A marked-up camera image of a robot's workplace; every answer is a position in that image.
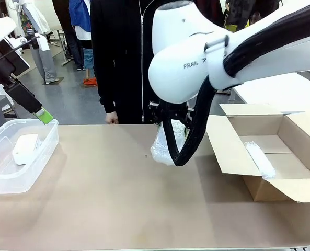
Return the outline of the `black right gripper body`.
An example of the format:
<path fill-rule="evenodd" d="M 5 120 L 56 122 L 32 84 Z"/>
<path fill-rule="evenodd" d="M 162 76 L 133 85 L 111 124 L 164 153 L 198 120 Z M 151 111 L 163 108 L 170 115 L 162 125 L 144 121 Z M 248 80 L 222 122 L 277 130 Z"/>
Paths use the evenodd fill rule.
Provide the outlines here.
<path fill-rule="evenodd" d="M 159 106 L 162 115 L 168 117 L 185 117 L 188 113 L 188 105 L 186 102 L 181 104 L 172 104 L 165 101 L 160 101 Z"/>

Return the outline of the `person's right hand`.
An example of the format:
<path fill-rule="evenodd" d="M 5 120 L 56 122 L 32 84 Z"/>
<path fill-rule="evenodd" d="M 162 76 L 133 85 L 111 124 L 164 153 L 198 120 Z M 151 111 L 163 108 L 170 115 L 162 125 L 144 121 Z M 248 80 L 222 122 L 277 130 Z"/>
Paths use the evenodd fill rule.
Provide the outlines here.
<path fill-rule="evenodd" d="M 115 111 L 106 114 L 106 124 L 119 124 L 118 116 Z"/>

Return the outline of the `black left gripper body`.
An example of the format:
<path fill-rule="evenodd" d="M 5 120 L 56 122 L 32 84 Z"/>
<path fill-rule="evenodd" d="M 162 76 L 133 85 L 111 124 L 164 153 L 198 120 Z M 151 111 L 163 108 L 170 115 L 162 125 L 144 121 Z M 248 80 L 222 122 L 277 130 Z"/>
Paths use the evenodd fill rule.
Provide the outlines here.
<path fill-rule="evenodd" d="M 17 53 L 12 52 L 12 47 L 7 40 L 0 42 L 0 83 L 7 82 L 11 73 L 15 71 L 14 61 Z"/>

